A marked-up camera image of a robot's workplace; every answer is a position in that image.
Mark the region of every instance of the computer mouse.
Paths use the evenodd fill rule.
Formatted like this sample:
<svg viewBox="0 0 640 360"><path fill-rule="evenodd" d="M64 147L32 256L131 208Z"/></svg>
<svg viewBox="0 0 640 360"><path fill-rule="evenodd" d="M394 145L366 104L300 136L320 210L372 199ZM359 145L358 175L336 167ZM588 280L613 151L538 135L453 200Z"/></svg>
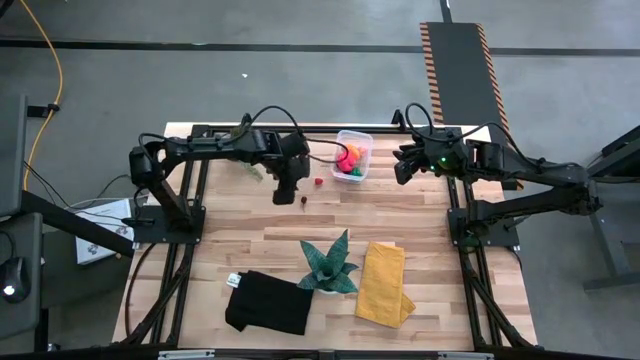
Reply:
<svg viewBox="0 0 640 360"><path fill-rule="evenodd" d="M31 291L27 274L27 261L23 257L12 257L0 265L0 295L11 304L26 299Z"/></svg>

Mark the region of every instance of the yellow cable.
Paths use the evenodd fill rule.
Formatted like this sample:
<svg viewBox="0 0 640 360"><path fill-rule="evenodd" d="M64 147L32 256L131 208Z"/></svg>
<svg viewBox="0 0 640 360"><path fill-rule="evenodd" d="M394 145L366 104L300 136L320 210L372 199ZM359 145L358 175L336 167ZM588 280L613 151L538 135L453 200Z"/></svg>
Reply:
<svg viewBox="0 0 640 360"><path fill-rule="evenodd" d="M33 12L31 12L31 9L29 8L29 5L27 5L25 0L20 0L20 2L22 3L22 6L24 6L24 9L27 10L27 12L29 13L29 16L31 16L31 20L33 20L33 22L36 24L36 26L38 27L38 30L40 30L40 33L42 34L42 37L47 42L47 45L49 45L49 49L51 49L51 54L53 54L53 58L56 60L56 65L58 66L58 77L59 77L60 81L59 81L59 85L58 85L58 94L56 95L56 100L53 103L58 105L60 103L60 96L62 95L62 85L64 84L64 76L62 76L62 66L60 66L60 59L58 59L58 54L56 53L56 49L53 48L53 45L51 44L51 41L49 41L49 37L47 36L47 33L44 31L44 29L42 28L42 26L38 22L38 19L36 19L36 16L33 15ZM33 160L33 155L35 154L36 149L38 148L38 142L40 141L40 136L42 135L44 129L49 124L49 121L51 121L51 119L53 118L53 114L54 113L55 112L53 110L49 110L49 115L47 115L47 119L44 121L44 123L40 127L40 131L38 131L38 135L36 135L36 139L33 142L33 146L31 146L31 153L29 154L29 160L27 160L27 164L29 164L29 166L31 166L31 161ZM25 190L27 190L28 187L29 187L29 174L30 173L31 173L31 171L29 171L29 168L27 168L27 170L24 173L24 183L23 183L23 188Z"/></svg>

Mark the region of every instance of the artificial plant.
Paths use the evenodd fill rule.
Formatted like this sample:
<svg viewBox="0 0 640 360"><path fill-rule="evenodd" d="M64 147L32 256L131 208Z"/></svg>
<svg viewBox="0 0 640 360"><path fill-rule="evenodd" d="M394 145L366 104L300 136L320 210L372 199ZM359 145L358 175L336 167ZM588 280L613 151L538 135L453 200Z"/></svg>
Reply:
<svg viewBox="0 0 640 360"><path fill-rule="evenodd" d="M299 288L336 291L341 294L358 292L358 288L349 279L349 273L358 266L345 262L349 255L348 230L331 245L326 256L306 241L300 241L300 245L311 272L300 280Z"/></svg>

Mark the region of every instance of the plant pot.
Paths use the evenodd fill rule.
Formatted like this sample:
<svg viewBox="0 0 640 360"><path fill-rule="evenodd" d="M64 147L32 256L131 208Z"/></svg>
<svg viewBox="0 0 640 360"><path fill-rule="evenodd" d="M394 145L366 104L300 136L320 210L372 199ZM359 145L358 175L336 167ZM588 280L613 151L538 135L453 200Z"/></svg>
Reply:
<svg viewBox="0 0 640 360"><path fill-rule="evenodd" d="M337 292L337 291L327 291L327 290L322 290L322 289L318 289L318 291L320 291L323 294L327 294L327 295L339 294L339 292Z"/></svg>

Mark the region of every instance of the butcher block tabletop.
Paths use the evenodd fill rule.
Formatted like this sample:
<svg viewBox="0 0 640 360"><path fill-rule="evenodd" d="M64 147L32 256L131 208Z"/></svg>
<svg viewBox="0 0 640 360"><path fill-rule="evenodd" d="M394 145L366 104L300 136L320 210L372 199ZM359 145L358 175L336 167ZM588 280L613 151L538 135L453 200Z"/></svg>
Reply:
<svg viewBox="0 0 640 360"><path fill-rule="evenodd" d="M193 125L168 123L164 135L186 137ZM466 131L472 127L462 128ZM307 136L336 138L336 134L329 133ZM272 204L277 183L265 174L261 165L256 165L256 169L264 175L264 180L258 182L239 163L210 162L203 200L207 208L204 234L195 249L179 347L473 349L460 260L451 245L447 228L446 211L450 203L446 180L431 173L417 173L406 185L398 185L393 171L396 159L391 152L401 144L410 143L411 137L404 134L373 135L373 138L371 167L361 184L337 182L331 177L330 165L311 161L310 178L298 182L296 202L286 206ZM489 140L489 133L485 128L473 138ZM313 155L326 159L334 156L335 145L309 145ZM194 174L197 174L198 164L194 166ZM168 179L176 193L183 165ZM315 185L316 177L324 179L324 183ZM197 176L192 180L190 197L195 191ZM498 182L479 181L473 187L477 199L493 202L504 199ZM304 209L300 203L302 196L308 199ZM225 309L232 292L226 284L230 273L254 270L298 282L309 272L299 241L310 241L326 252L345 229L349 229L350 234L347 261L360 266L350 274L356 286L360 283L369 242L404 248L404 292L416 309L399 329L356 317L357 294L328 295L318 291L313 297L304 336L255 326L238 332L225 322ZM130 302L132 328L158 297L167 249L167 245L156 246L135 280ZM136 253L131 272L141 253ZM487 248L486 253L496 302L524 338L535 343L517 259L501 248ZM479 301L478 305L480 319L483 334L488 339L487 316L481 303ZM167 307L163 338L169 332L173 307L172 300ZM123 299L113 340L124 337Z"/></svg>

